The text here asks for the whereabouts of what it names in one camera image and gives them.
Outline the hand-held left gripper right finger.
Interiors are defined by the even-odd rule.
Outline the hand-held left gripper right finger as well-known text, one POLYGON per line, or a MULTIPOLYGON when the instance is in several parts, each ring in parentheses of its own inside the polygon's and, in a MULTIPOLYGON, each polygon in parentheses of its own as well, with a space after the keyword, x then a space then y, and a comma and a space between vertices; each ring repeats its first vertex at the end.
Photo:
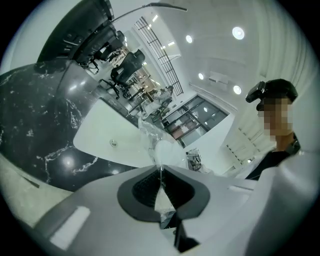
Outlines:
POLYGON ((163 256, 244 256, 254 220, 245 206, 256 183, 165 166, 165 191, 176 209, 173 244, 163 256))

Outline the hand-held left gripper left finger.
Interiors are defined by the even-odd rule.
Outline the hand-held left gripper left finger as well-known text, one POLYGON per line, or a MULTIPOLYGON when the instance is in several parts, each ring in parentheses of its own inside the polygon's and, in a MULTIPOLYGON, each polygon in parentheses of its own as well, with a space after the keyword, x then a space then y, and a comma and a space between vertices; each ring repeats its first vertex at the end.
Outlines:
POLYGON ((122 183, 156 169, 136 168, 84 185, 51 208, 35 231, 66 256, 175 256, 159 223, 132 218, 117 198, 122 183))

